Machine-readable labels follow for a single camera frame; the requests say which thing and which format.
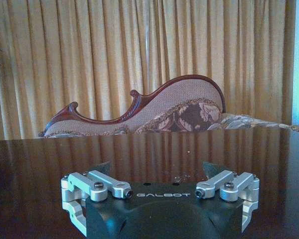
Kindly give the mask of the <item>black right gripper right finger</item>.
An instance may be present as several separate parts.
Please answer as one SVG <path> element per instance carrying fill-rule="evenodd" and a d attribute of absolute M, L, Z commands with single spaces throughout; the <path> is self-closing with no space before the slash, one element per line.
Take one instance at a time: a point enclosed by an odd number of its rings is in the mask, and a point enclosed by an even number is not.
<path fill-rule="evenodd" d="M 204 161 L 203 170 L 207 180 L 196 184 L 195 195 L 199 199 L 208 199 L 218 191 L 225 202 L 243 200 L 242 231 L 246 229 L 252 218 L 252 212 L 259 205 L 260 179 L 255 174 L 243 172 L 238 175 L 224 166 Z"/>

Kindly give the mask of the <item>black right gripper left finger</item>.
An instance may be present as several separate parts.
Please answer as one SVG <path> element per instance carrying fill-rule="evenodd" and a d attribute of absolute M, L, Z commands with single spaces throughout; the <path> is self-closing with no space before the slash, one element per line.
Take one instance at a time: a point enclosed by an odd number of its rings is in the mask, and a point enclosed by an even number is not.
<path fill-rule="evenodd" d="M 69 213 L 71 223 L 84 235 L 87 235 L 87 219 L 83 213 L 81 201 L 90 198 L 101 203 L 108 194 L 116 199 L 128 200 L 134 192 L 126 181 L 119 181 L 98 170 L 84 173 L 73 172 L 61 179 L 62 209 Z"/>

